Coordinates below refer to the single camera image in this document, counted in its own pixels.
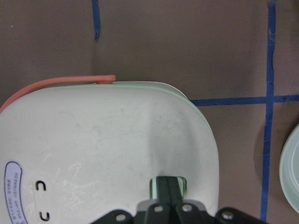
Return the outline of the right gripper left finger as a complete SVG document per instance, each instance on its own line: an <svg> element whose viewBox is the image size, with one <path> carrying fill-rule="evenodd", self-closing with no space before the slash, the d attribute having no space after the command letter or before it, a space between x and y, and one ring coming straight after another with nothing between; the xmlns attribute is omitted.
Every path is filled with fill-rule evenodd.
<svg viewBox="0 0 299 224"><path fill-rule="evenodd" d="M147 208L145 224L170 223L170 193L166 176L157 176L150 181L150 198L154 202Z"/></svg>

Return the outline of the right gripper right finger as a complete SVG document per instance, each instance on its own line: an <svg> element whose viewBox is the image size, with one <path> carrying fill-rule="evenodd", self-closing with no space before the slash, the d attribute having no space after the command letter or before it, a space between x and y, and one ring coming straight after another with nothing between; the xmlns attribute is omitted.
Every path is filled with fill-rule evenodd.
<svg viewBox="0 0 299 224"><path fill-rule="evenodd" d="M167 177L170 197L170 224L205 224L205 205L196 200L184 199L177 177Z"/></svg>

